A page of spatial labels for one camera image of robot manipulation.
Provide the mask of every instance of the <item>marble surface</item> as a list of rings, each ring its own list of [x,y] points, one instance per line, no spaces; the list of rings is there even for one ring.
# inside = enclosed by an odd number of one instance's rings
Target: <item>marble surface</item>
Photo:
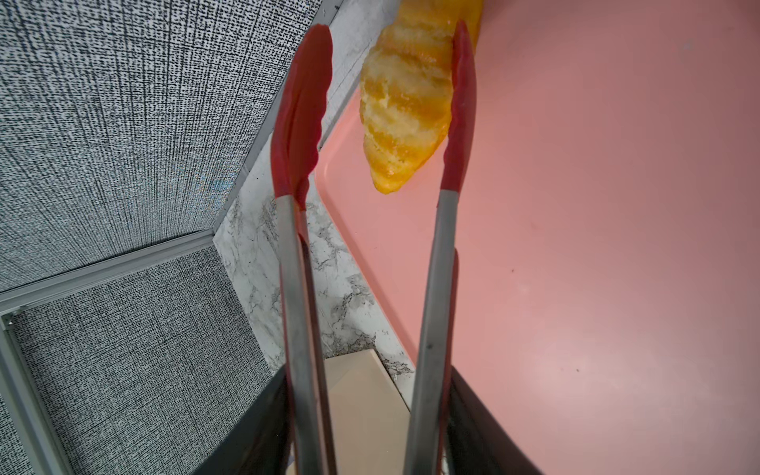
[[[328,133],[356,86],[359,70],[397,2],[347,0],[330,26],[333,82],[323,131]],[[279,261],[270,140],[214,237],[224,266],[270,369],[284,363]],[[407,405],[414,369],[348,252],[313,182],[306,200],[315,298],[325,357],[375,348]]]

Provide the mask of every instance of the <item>tongs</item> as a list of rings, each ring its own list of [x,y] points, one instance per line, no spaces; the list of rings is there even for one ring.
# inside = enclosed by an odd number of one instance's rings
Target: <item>tongs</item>
[[[290,67],[272,134],[287,384],[295,423],[296,467],[301,475],[336,471],[306,230],[306,192],[309,174],[318,160],[321,119],[332,76],[331,57],[330,30],[323,25],[312,27]],[[454,235],[476,102],[473,49],[463,21],[454,35],[452,79],[452,119],[428,271],[405,473],[437,473],[448,414],[458,269]]]

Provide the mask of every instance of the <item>pink tray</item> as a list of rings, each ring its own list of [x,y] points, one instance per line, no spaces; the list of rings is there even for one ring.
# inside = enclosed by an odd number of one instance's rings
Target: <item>pink tray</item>
[[[486,3],[454,364],[548,473],[757,473],[758,9]],[[381,195],[358,106],[317,186],[414,357],[443,147]]]

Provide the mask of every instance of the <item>red silicone tong tip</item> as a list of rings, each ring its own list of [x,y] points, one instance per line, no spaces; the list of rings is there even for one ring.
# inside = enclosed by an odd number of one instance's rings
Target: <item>red silicone tong tip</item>
[[[306,209],[309,174],[317,166],[317,145],[331,80],[330,28],[315,25],[293,57],[272,133],[274,196],[293,195],[302,210]]]
[[[464,174],[470,161],[470,149],[475,131],[477,81],[475,55],[467,25],[459,20],[454,33],[454,58],[451,63],[454,95],[451,98],[451,125],[448,127],[448,146],[443,154],[441,190],[462,191]]]

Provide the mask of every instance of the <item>bread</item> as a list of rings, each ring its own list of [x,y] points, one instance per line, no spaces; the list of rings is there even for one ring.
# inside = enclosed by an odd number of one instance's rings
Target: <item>bread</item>
[[[451,121],[452,37],[477,44],[483,0],[402,0],[361,72],[364,154],[375,187],[397,191],[435,152]]]

